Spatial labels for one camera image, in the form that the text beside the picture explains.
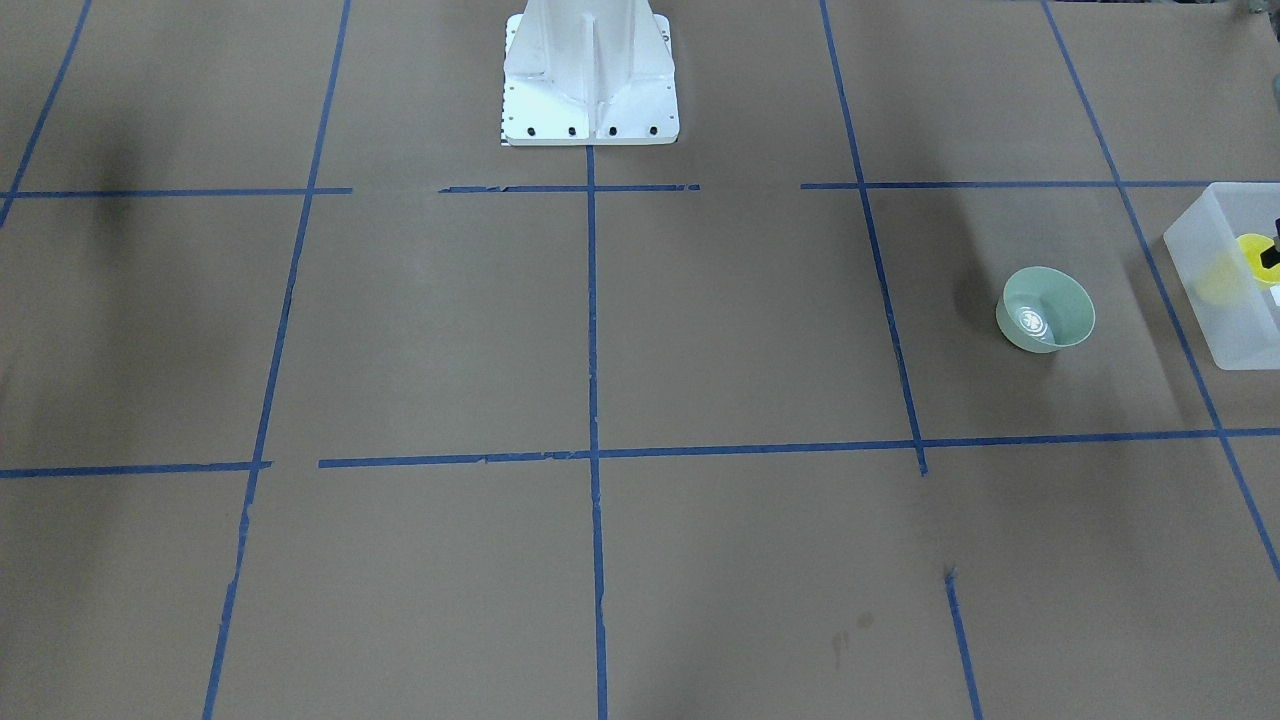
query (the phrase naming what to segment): blue grid line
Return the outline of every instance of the blue grid line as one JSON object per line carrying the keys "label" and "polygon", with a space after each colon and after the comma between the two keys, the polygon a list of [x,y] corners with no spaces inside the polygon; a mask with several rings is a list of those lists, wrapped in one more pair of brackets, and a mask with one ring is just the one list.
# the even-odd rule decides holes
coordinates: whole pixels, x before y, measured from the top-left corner
{"label": "blue grid line", "polygon": [[93,478],[106,475],[180,475],[188,473],[234,473],[255,468],[270,468],[257,462],[178,462],[172,465],[90,465],[79,468],[24,468],[0,470],[0,480],[27,478]]}
{"label": "blue grid line", "polygon": [[504,192],[696,192],[703,186],[692,184],[454,184],[439,191],[440,195],[477,195]]}
{"label": "blue grid line", "polygon": [[591,557],[595,575],[595,711],[598,720],[609,717],[609,673],[604,633],[604,532],[600,521],[600,398],[596,355],[596,272],[595,272],[595,147],[586,146],[586,305],[588,305],[588,418],[591,450]]}
{"label": "blue grid line", "polygon": [[[306,241],[307,223],[311,217],[311,204],[315,199],[316,178],[320,174],[320,158],[324,154],[325,132],[329,127],[329,110],[333,106],[334,90],[338,86],[338,68],[342,65],[342,49],[347,37],[347,22],[351,18],[351,0],[343,0],[342,18],[338,20],[338,40],[333,49],[333,61],[329,65],[329,85],[325,88],[324,102],[320,108],[320,127],[316,131],[315,149],[311,152],[311,172],[307,176],[307,193],[302,201],[302,213],[298,217],[298,232],[293,240],[293,256],[289,261],[289,279],[284,286],[284,302],[280,307],[280,322],[275,331],[275,348],[271,352],[271,369],[266,378],[266,391],[262,397],[262,415],[257,424],[257,438],[253,443],[253,462],[261,462],[262,452],[266,447],[266,430],[271,420],[271,404],[275,398],[275,383],[280,374],[280,359],[284,355],[284,337],[289,327],[289,310],[293,305],[293,288],[298,279],[298,263],[302,259],[302,246]],[[227,597],[223,601],[221,621],[218,626],[218,642],[214,648],[214,661],[209,670],[209,687],[205,691],[204,720],[214,716],[214,703],[218,700],[218,684],[221,680],[223,660],[227,655],[227,638],[230,634],[232,614],[236,609],[236,593],[239,588],[241,570],[244,565],[244,547],[248,542],[250,514],[253,505],[253,496],[257,492],[259,469],[250,470],[248,482],[244,486],[244,503],[241,507],[239,533],[236,543],[236,571],[232,582],[227,585]]]}
{"label": "blue grid line", "polygon": [[1142,224],[1138,222],[1138,213],[1133,208],[1133,202],[1129,200],[1129,191],[1125,188],[1124,181],[1120,178],[1120,169],[1116,167],[1115,158],[1111,154],[1111,147],[1107,145],[1107,138],[1102,133],[1102,126],[1098,123],[1098,117],[1093,111],[1093,104],[1089,102],[1088,94],[1084,92],[1084,83],[1080,82],[1080,74],[1075,69],[1075,63],[1071,60],[1071,54],[1066,49],[1066,41],[1062,37],[1062,31],[1057,27],[1057,20],[1053,18],[1053,10],[1050,8],[1048,0],[1041,0],[1041,9],[1044,12],[1044,18],[1048,20],[1050,29],[1053,32],[1053,40],[1057,41],[1057,47],[1062,53],[1062,60],[1066,61],[1066,69],[1071,76],[1071,82],[1075,83],[1075,91],[1080,96],[1080,102],[1084,105],[1084,111],[1089,117],[1089,124],[1093,126],[1093,135],[1098,138],[1098,146],[1102,149],[1102,156],[1107,161],[1107,167],[1111,169],[1111,177],[1115,181],[1116,190],[1120,191],[1120,199],[1124,201],[1125,211],[1129,214],[1129,223],[1133,225],[1133,232],[1138,237],[1138,243],[1142,246],[1142,254],[1147,260],[1147,268],[1151,270],[1152,279],[1156,281],[1156,290],[1160,291],[1160,299],[1165,304],[1165,310],[1169,313],[1169,320],[1174,325],[1174,333],[1178,336],[1178,342],[1181,345],[1183,355],[1187,357],[1187,364],[1196,377],[1196,386],[1199,388],[1201,397],[1204,401],[1204,407],[1208,410],[1210,419],[1213,423],[1213,429],[1217,430],[1219,443],[1222,446],[1222,452],[1226,454],[1226,460],[1231,466],[1231,473],[1235,475],[1235,483],[1240,488],[1240,495],[1244,498],[1244,505],[1249,511],[1249,516],[1253,519],[1253,527],[1258,532],[1258,539],[1262,541],[1262,548],[1266,551],[1267,559],[1271,561],[1271,570],[1275,573],[1277,580],[1280,580],[1280,556],[1276,555],[1275,544],[1271,542],[1271,534],[1267,532],[1266,523],[1262,521],[1262,514],[1258,511],[1257,503],[1253,501],[1253,492],[1249,491],[1249,484],[1244,479],[1244,473],[1240,470],[1240,464],[1236,461],[1235,451],[1231,450],[1231,441],[1228,437],[1226,430],[1222,428],[1222,421],[1217,415],[1217,407],[1213,405],[1213,398],[1210,396],[1208,386],[1204,383],[1204,377],[1201,374],[1199,365],[1196,363],[1196,356],[1192,354],[1190,343],[1187,341],[1187,333],[1183,331],[1183,324],[1178,319],[1178,311],[1174,309],[1172,300],[1169,297],[1169,291],[1165,288],[1165,281],[1160,275],[1160,268],[1156,266],[1156,259],[1151,254],[1151,245],[1147,242],[1147,236],[1142,232]]}
{"label": "blue grid line", "polygon": [[978,679],[973,674],[973,657],[969,655],[969,639],[964,634],[964,619],[960,618],[960,600],[956,597],[956,570],[947,571],[947,605],[951,606],[951,624],[956,632],[956,646],[960,648],[960,665],[964,667],[964,682],[969,688],[969,706],[973,720],[982,720],[982,700],[978,697]]}
{"label": "blue grid line", "polygon": [[[1124,187],[1206,187],[1215,182],[1276,183],[1280,179],[1121,181]],[[803,182],[800,190],[951,190],[1019,187],[1115,187],[1115,181],[920,181],[920,182]]]}
{"label": "blue grid line", "polygon": [[24,190],[14,193],[15,200],[64,200],[97,197],[257,197],[257,196],[305,196],[305,195],[351,195],[351,187],[215,187],[191,190]]}
{"label": "blue grid line", "polygon": [[[1225,430],[1231,437],[1280,437],[1280,428],[1240,428]],[[924,438],[924,447],[996,447],[1018,445],[1091,445],[1204,439],[1217,430],[1149,430],[1128,433],[1078,433],[1043,436],[987,436],[969,438]],[[795,442],[772,445],[701,445],[667,447],[598,448],[603,460],[634,457],[695,457],[708,455],[786,455],[804,452],[860,452],[873,450],[914,450],[914,439]],[[338,468],[385,468],[404,465],[465,465],[471,462],[543,462],[548,460],[588,460],[591,450],[552,450],[545,452],[493,452],[472,455],[402,455],[390,457],[333,457],[317,462],[321,470]]]}
{"label": "blue grid line", "polygon": [[902,341],[897,336],[897,322],[893,319],[893,300],[888,293],[888,278],[884,274],[884,260],[881,258],[879,238],[876,234],[876,219],[872,217],[872,200],[867,192],[867,177],[863,174],[863,160],[858,152],[858,136],[854,133],[854,117],[849,110],[849,97],[845,95],[845,77],[840,72],[840,58],[836,54],[836,38],[831,32],[831,14],[827,0],[818,0],[822,10],[822,27],[827,33],[827,51],[831,54],[831,69],[835,73],[836,92],[840,95],[840,109],[845,115],[845,133],[849,136],[849,154],[854,160],[854,174],[858,177],[858,192],[863,201],[863,215],[867,220],[867,236],[872,245],[872,258],[876,260],[876,277],[881,284],[881,299],[884,304],[884,319],[888,334],[893,341],[893,355],[897,357],[897,374],[902,384],[902,401],[906,404],[906,419],[911,425],[911,438],[915,441],[915,457],[920,464],[920,475],[929,474],[929,464],[924,459],[924,445],[920,442],[920,421],[915,415],[915,401],[911,398],[911,380],[906,374],[906,359],[902,356]]}
{"label": "blue grid line", "polygon": [[84,20],[88,18],[88,9],[93,5],[93,0],[84,0],[81,5],[79,18],[76,20],[76,29],[72,32],[72,40],[67,45],[67,53],[63,55],[63,63],[58,65],[58,74],[54,77],[54,86],[49,88],[49,96],[45,99],[45,106],[40,109],[40,115],[36,118],[36,127],[31,131],[31,137],[27,140],[27,147],[22,152],[22,160],[18,161],[18,172],[13,176],[13,183],[9,184],[9,193],[4,199],[4,205],[0,205],[0,228],[4,227],[5,220],[9,219],[9,210],[13,208],[14,196],[18,193],[18,188],[22,187],[22,178],[27,174],[27,167],[31,164],[31,156],[36,154],[36,143],[40,142],[40,133],[45,131],[45,123],[49,120],[49,113],[54,109],[54,100],[58,99],[58,91],[63,87],[63,81],[67,78],[67,69],[72,64],[72,56],[76,55],[76,46],[79,45],[81,33],[84,32]]}

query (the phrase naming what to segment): white mounting plate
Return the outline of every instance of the white mounting plate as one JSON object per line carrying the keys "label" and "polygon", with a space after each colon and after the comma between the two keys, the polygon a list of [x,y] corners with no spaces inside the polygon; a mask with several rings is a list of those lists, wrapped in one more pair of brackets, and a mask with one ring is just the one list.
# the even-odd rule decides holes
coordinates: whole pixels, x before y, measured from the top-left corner
{"label": "white mounting plate", "polygon": [[[507,19],[507,53],[521,18],[524,13]],[[671,54],[671,20],[657,13],[653,19]],[[503,145],[668,145],[676,142],[678,136],[675,78],[632,81],[627,88],[600,104],[599,127],[594,132],[589,109],[548,91],[545,83],[508,77],[503,85]]]}

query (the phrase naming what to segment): vertical blue line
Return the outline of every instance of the vertical blue line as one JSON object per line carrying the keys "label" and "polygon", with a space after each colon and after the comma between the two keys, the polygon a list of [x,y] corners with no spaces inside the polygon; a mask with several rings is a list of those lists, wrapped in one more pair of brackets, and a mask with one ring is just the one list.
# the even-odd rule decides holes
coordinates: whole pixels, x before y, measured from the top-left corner
{"label": "vertical blue line", "polygon": [[72,65],[72,55],[76,54],[76,46],[79,45],[79,36],[84,31],[84,19],[88,18],[88,9],[92,4],[93,0],[84,0],[84,4],[81,6],[79,19],[76,20],[76,31],[72,32],[72,41],[67,45],[61,65],[58,67],[54,86],[49,88],[49,97],[45,99],[45,106],[40,109],[40,117],[36,118],[36,128],[31,131],[31,138],[27,140],[27,149],[23,150],[22,160],[18,161],[18,172],[13,176],[9,195],[5,196],[4,205],[0,205],[0,228],[4,227],[5,220],[9,218],[9,209],[13,208],[14,196],[17,196],[18,188],[22,186],[22,177],[27,174],[27,165],[31,164],[31,156],[36,154],[36,143],[40,142],[40,133],[45,131],[45,122],[49,120],[49,113],[54,109],[54,100],[58,97],[58,91],[63,87],[63,79],[67,78],[67,68]]}
{"label": "vertical blue line", "polygon": [[969,656],[969,641],[964,634],[964,620],[960,618],[960,601],[956,598],[956,571],[947,573],[947,603],[951,605],[951,624],[956,630],[956,644],[960,646],[960,665],[964,667],[964,682],[969,687],[969,706],[973,707],[973,720],[982,720],[982,701],[978,698],[978,680],[973,675],[973,659]]}
{"label": "vertical blue line", "polygon": [[884,274],[884,260],[881,256],[879,237],[876,233],[876,219],[872,217],[872,200],[867,192],[867,178],[863,176],[861,154],[858,151],[858,136],[854,135],[854,118],[849,111],[849,97],[845,95],[845,76],[840,72],[840,58],[836,55],[836,38],[831,32],[831,14],[827,0],[818,0],[822,9],[822,27],[827,33],[827,51],[831,54],[831,69],[836,74],[836,92],[840,95],[840,109],[845,114],[845,133],[849,136],[849,154],[854,159],[854,174],[858,177],[858,195],[863,201],[863,217],[867,220],[867,236],[872,243],[872,258],[876,260],[876,277],[881,283],[881,300],[884,302],[884,319],[888,322],[888,334],[893,341],[893,355],[897,357],[897,377],[902,384],[902,401],[906,404],[906,419],[911,424],[911,439],[915,442],[915,459],[920,464],[920,474],[929,474],[929,464],[924,459],[924,441],[920,437],[920,423],[915,414],[915,400],[911,397],[911,380],[906,375],[906,359],[902,356],[902,341],[897,334],[897,320],[893,318],[893,301],[888,293],[888,278]]}
{"label": "vertical blue line", "polygon": [[1111,169],[1111,179],[1115,182],[1116,190],[1120,192],[1120,199],[1124,201],[1125,213],[1129,214],[1129,224],[1133,225],[1133,232],[1138,237],[1138,243],[1142,246],[1142,254],[1147,260],[1147,268],[1151,270],[1152,279],[1156,281],[1156,290],[1160,292],[1160,300],[1165,304],[1165,311],[1169,314],[1169,320],[1174,325],[1174,334],[1178,336],[1178,343],[1183,348],[1183,355],[1187,357],[1187,364],[1190,366],[1192,375],[1196,378],[1196,387],[1199,388],[1201,398],[1204,401],[1204,409],[1208,410],[1210,420],[1213,423],[1213,429],[1217,432],[1219,442],[1222,445],[1222,452],[1226,454],[1226,460],[1231,466],[1231,473],[1235,475],[1235,483],[1240,487],[1240,495],[1244,497],[1244,505],[1249,511],[1249,516],[1253,519],[1253,527],[1258,532],[1258,538],[1262,541],[1262,548],[1267,553],[1267,560],[1271,561],[1271,570],[1275,573],[1277,580],[1280,580],[1280,557],[1276,556],[1275,544],[1271,542],[1271,534],[1267,532],[1266,524],[1262,521],[1262,514],[1258,512],[1257,503],[1253,501],[1253,493],[1249,491],[1249,484],[1244,479],[1244,473],[1240,470],[1240,464],[1236,461],[1235,450],[1231,448],[1231,441],[1222,428],[1222,420],[1219,418],[1217,407],[1213,405],[1213,398],[1210,396],[1208,386],[1204,383],[1204,377],[1201,374],[1199,364],[1196,363],[1196,355],[1192,352],[1192,346],[1187,341],[1187,333],[1183,331],[1183,323],[1178,319],[1178,311],[1174,309],[1174,302],[1169,297],[1169,291],[1165,287],[1165,281],[1160,275],[1160,268],[1156,266],[1156,258],[1151,254],[1151,245],[1147,242],[1147,236],[1142,232],[1142,224],[1138,222],[1138,213],[1133,209],[1133,202],[1129,200],[1129,191],[1125,188],[1124,179],[1120,178],[1120,169],[1116,167],[1115,156],[1111,154],[1111,146],[1107,145],[1107,138],[1102,135],[1102,126],[1098,123],[1098,117],[1093,111],[1093,104],[1089,102],[1088,94],[1084,92],[1084,83],[1080,82],[1080,74],[1075,69],[1075,63],[1071,60],[1071,54],[1066,49],[1066,40],[1062,38],[1062,31],[1057,27],[1057,20],[1053,18],[1053,10],[1050,8],[1048,0],[1041,0],[1041,9],[1044,12],[1044,19],[1048,20],[1048,27],[1053,32],[1053,40],[1057,41],[1057,49],[1062,53],[1062,60],[1066,61],[1066,70],[1071,76],[1071,82],[1075,85],[1075,92],[1080,96],[1080,102],[1084,105],[1084,113],[1089,117],[1089,124],[1093,126],[1093,135],[1098,138],[1098,146],[1102,149],[1102,156],[1107,161],[1107,167]]}
{"label": "vertical blue line", "polygon": [[595,568],[595,711],[609,717],[609,674],[604,643],[604,533],[600,525],[600,415],[595,305],[595,147],[586,146],[586,306],[588,374],[591,428],[591,552]]}
{"label": "vertical blue line", "polygon": [[[320,108],[320,127],[316,131],[315,149],[311,152],[311,172],[307,176],[307,193],[302,200],[302,213],[298,217],[298,232],[293,238],[293,256],[289,260],[289,279],[284,286],[284,302],[280,307],[280,322],[275,331],[275,348],[271,352],[271,369],[266,378],[266,391],[262,396],[262,414],[257,423],[257,437],[253,442],[253,462],[262,461],[262,452],[266,447],[266,430],[271,420],[271,404],[275,400],[275,383],[280,374],[280,359],[284,355],[284,338],[289,327],[289,311],[293,306],[293,288],[298,279],[298,263],[302,259],[302,246],[306,242],[307,224],[311,219],[311,201],[315,197],[316,177],[320,174],[320,158],[324,152],[325,132],[329,127],[329,109],[333,106],[333,94],[338,86],[338,68],[342,64],[342,49],[347,37],[347,20],[351,17],[351,0],[343,0],[342,19],[338,22],[338,40],[333,50],[333,61],[329,65],[329,85],[325,88],[324,104]],[[221,621],[218,626],[218,643],[214,648],[214,662],[209,671],[209,687],[205,691],[204,720],[214,716],[214,703],[218,700],[218,684],[221,680],[223,660],[227,655],[227,639],[230,635],[232,614],[236,609],[236,593],[239,588],[241,570],[244,565],[244,547],[248,543],[250,506],[257,493],[259,468],[248,474],[248,483],[244,486],[244,503],[241,507],[239,534],[236,542],[236,571],[232,582],[227,585],[227,597],[223,601]]]}

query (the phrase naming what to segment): light green plastic bowl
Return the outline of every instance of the light green plastic bowl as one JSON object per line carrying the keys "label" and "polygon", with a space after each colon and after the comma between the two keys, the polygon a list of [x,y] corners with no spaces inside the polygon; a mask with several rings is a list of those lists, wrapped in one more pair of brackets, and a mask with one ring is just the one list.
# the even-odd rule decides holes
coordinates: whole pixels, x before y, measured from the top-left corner
{"label": "light green plastic bowl", "polygon": [[1089,293],[1071,275],[1053,268],[1018,270],[996,304],[1000,332],[1028,352],[1079,345],[1093,332],[1096,319]]}

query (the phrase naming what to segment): white metal bracket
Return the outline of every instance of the white metal bracket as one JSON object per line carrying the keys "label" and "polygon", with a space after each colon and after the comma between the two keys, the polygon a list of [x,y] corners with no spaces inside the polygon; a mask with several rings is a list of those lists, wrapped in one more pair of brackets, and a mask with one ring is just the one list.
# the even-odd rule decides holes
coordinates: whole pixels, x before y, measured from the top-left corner
{"label": "white metal bracket", "polygon": [[649,0],[529,0],[507,20],[504,145],[662,145],[680,135],[671,23]]}

